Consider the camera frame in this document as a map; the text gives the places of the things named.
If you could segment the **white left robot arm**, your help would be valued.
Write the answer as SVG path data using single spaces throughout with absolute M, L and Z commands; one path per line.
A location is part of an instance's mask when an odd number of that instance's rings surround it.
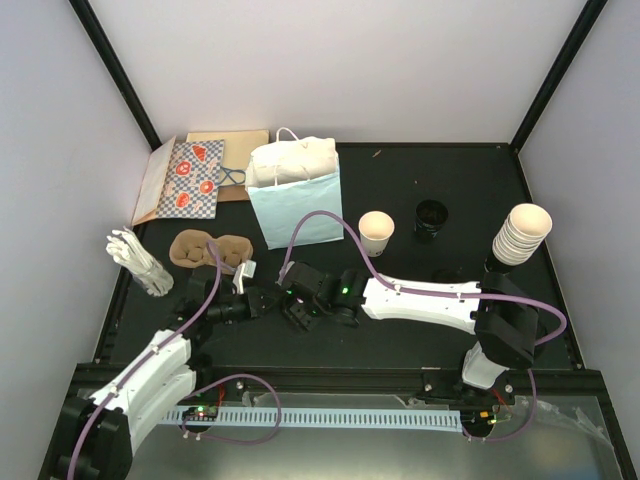
M 165 413 L 182 399 L 207 397 L 215 376 L 201 347 L 213 328 L 258 319 L 279 301 L 275 287 L 195 269 L 165 324 L 134 360 L 87 396 L 65 399 L 42 475 L 46 479 L 123 479 Z

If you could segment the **light blue paper bag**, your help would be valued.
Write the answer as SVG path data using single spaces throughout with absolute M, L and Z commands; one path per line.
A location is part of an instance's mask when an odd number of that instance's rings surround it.
M 344 230 L 337 221 L 314 216 L 294 229 L 313 211 L 342 215 L 339 155 L 333 138 L 299 138 L 287 127 L 289 140 L 255 148 L 246 169 L 245 190 L 270 250 L 294 245 L 339 241 Z

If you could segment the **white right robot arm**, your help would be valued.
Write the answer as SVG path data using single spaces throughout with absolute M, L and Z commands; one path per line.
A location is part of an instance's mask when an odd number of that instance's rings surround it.
M 476 403 L 508 370 L 533 366 L 539 309 L 508 295 L 518 289 L 498 274 L 481 282 L 429 283 L 377 277 L 354 269 L 336 277 L 303 262 L 284 268 L 282 312 L 308 331 L 322 318 L 357 326 L 373 320 L 411 320 L 453 328 L 475 337 L 454 379 L 457 396 Z

